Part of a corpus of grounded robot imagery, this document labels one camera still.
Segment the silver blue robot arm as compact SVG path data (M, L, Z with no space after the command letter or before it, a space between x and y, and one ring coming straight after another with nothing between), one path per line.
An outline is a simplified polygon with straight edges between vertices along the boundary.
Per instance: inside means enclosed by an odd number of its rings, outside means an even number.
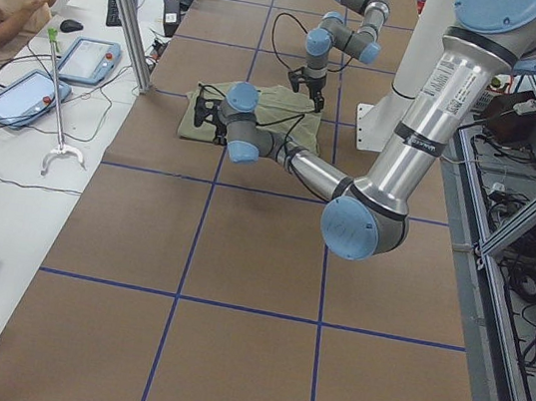
M446 24L434 38L435 64L421 73L404 113L392 123L386 104L371 111L385 142L363 177L349 177L291 133L259 122L260 95L247 82L216 100L198 97L194 123L215 126L235 164L273 159L325 201L321 233L336 255L360 260L394 250L407 237L408 198L493 77L536 74L536 0L448 3Z
M377 40L381 27L390 14L388 0L335 1L359 14L363 18L361 25L352 30L338 12L325 13L317 27L306 35L305 65L287 74L295 92L299 86L307 87L316 112L323 110L322 90L326 84L330 50L336 48L362 64L373 63L380 53Z

